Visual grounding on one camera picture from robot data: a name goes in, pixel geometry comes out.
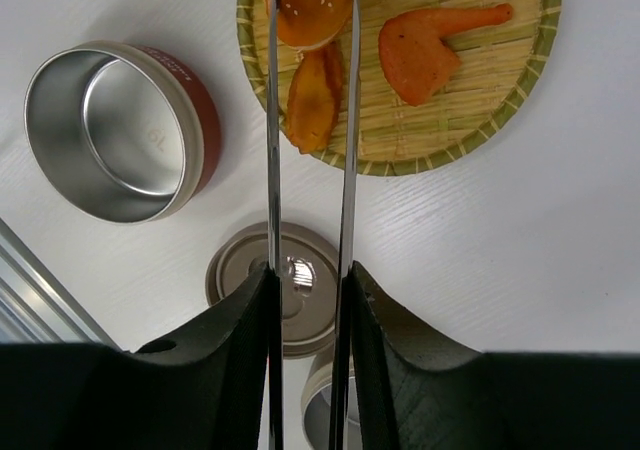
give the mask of white table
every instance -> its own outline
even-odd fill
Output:
[[[266,218],[264,112],[244,77],[234,2],[0,0],[0,217],[128,349],[204,310],[214,252]],[[175,54],[220,110],[221,167],[167,220],[115,226],[81,214],[28,149],[32,73],[96,38]],[[543,78],[502,133],[435,172],[359,179],[357,258],[474,348],[640,350],[639,83],[640,0],[565,0]],[[282,152],[284,218],[337,242],[341,172],[287,143]],[[302,448],[308,366],[287,367],[288,448]]]

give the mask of round woven basket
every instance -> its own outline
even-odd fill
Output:
[[[447,44],[462,60],[451,82],[420,107],[404,104],[384,78],[378,33],[389,18],[425,7],[510,3],[507,24],[464,33]],[[362,64],[358,171],[392,176],[431,170],[475,150],[518,111],[538,81],[556,36],[562,0],[361,0]],[[268,21],[263,0],[238,0],[238,41],[251,86],[266,108]],[[340,35],[348,64],[350,28]],[[289,85],[301,56],[278,47],[281,125]],[[313,154],[344,168],[346,98],[329,148]]]

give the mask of can lid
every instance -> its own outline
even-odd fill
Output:
[[[299,225],[282,223],[282,339],[285,357],[307,357],[333,342],[338,252]],[[209,303],[228,296],[268,259],[267,224],[233,236],[207,275]]]

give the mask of open tin can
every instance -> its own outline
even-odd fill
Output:
[[[333,346],[338,252],[307,228],[283,222],[281,230],[283,354],[309,357]],[[266,223],[234,235],[207,270],[209,304],[234,292],[268,253]]]
[[[331,421],[331,381],[333,347],[313,360],[307,383],[302,391],[302,427],[309,445],[314,450],[327,448]],[[356,377],[353,359],[349,359],[349,401],[347,408],[346,450],[362,450],[360,412],[356,393]]]
[[[25,128],[53,187],[117,223],[169,216],[211,179],[220,155],[215,105],[183,63],[159,50],[94,41],[36,72]]]

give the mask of tongs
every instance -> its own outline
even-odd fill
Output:
[[[284,450],[283,437],[283,376],[282,376],[282,279],[280,255],[280,114],[278,105],[278,38],[277,14],[279,0],[271,0],[269,19],[269,77],[267,81],[267,151],[269,194],[269,269],[277,279],[277,294],[272,296],[273,313],[269,327],[269,448]],[[360,116],[360,0],[353,0],[353,31],[349,100],[347,117],[347,148],[345,154],[340,223],[340,253],[338,291],[336,298],[335,354],[331,387],[331,417],[328,448],[346,447],[345,421],[349,399],[349,355],[351,343],[351,299],[348,281],[353,268],[353,233],[356,207],[356,175],[358,165],[358,134]]]

